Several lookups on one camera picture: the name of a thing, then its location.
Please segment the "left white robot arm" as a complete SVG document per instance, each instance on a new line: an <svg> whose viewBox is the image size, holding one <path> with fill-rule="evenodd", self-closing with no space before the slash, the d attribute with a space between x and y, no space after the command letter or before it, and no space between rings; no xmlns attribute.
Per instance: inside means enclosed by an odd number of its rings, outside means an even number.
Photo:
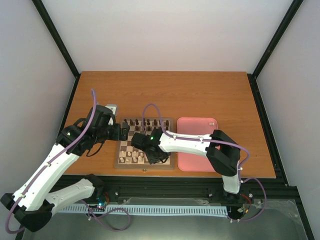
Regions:
<svg viewBox="0 0 320 240"><path fill-rule="evenodd" d="M31 232L42 229L57 212L80 200L90 198L102 207L108 202L105 185L94 174L61 190L51 191L62 174L95 144L103 145L107 140L125 141L130 129L127 123L90 128L78 124L65 127L32 177L20 189L5 193L0 199L9 215Z"/></svg>

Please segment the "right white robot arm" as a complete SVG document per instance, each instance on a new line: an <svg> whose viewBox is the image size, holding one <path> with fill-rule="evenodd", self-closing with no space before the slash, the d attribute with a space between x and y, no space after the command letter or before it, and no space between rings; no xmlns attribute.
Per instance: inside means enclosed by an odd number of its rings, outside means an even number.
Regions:
<svg viewBox="0 0 320 240"><path fill-rule="evenodd" d="M211 134L191 135L156 129L146 136L143 147L151 157L150 162L158 162L172 152L204 157L222 176L225 192L238 194L240 191L241 149L221 130L214 130Z"/></svg>

